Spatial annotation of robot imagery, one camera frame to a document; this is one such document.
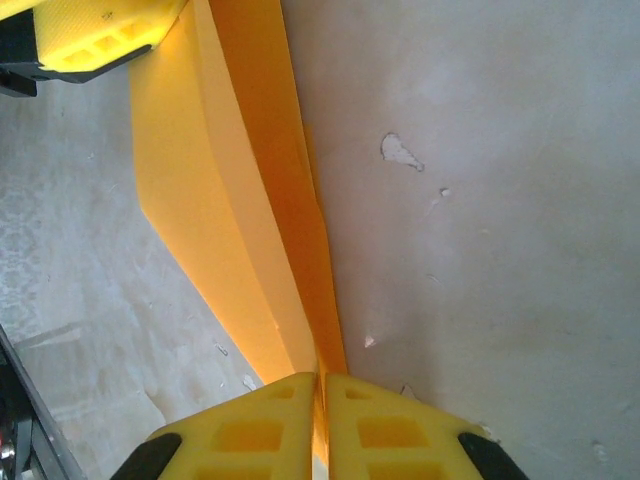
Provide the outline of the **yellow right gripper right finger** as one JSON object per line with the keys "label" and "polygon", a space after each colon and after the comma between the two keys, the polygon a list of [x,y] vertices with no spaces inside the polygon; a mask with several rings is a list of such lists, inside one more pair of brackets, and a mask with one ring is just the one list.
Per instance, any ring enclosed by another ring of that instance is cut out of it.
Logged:
{"label": "yellow right gripper right finger", "polygon": [[326,377],[330,480],[524,480],[485,430],[354,377]]}

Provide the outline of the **aluminium rail beam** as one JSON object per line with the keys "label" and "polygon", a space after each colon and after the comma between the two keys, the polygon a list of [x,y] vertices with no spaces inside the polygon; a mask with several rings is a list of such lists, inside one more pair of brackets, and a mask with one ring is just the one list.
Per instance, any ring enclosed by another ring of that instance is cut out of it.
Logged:
{"label": "aluminium rail beam", "polygon": [[0,480],[86,480],[2,326]]}

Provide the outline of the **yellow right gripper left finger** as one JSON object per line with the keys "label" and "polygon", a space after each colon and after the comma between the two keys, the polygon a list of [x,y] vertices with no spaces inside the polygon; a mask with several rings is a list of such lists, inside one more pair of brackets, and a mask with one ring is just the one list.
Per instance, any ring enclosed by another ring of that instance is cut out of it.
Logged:
{"label": "yellow right gripper left finger", "polygon": [[313,373],[297,373],[173,422],[113,480],[312,480]]}

